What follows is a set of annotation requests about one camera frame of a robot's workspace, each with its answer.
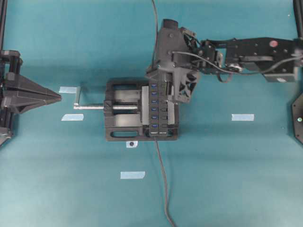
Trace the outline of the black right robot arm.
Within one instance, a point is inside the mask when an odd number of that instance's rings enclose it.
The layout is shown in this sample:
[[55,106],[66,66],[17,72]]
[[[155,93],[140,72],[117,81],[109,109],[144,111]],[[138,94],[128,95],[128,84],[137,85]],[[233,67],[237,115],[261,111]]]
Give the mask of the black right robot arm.
[[146,76],[152,88],[163,86],[162,95],[169,101],[187,103],[202,74],[226,74],[227,81],[234,74],[261,74],[269,82],[294,82],[302,65],[301,38],[199,41],[183,27],[161,28]]

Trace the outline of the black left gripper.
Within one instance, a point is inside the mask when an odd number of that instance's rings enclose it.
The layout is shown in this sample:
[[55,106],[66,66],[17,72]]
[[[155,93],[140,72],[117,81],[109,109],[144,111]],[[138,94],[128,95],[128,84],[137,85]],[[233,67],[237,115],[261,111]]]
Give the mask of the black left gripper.
[[[23,114],[31,109],[54,104],[61,101],[61,95],[47,89],[32,80],[20,75],[23,64],[18,51],[0,52],[0,146],[13,136],[13,118],[15,114]],[[26,97],[5,97],[6,88],[16,91],[46,95],[51,98],[33,99]]]

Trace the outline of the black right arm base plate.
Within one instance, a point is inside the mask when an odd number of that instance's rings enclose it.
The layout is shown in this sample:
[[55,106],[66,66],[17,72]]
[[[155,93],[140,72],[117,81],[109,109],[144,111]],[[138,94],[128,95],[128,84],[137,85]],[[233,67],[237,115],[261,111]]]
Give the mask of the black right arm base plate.
[[303,143],[303,94],[300,94],[291,105],[294,136]]

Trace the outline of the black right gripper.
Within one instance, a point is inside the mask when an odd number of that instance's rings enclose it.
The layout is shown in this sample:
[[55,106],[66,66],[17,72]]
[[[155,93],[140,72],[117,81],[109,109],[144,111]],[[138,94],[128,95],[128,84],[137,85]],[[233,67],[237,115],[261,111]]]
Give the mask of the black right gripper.
[[151,96],[163,97],[173,103],[189,103],[201,73],[192,63],[192,53],[153,54],[146,77]]

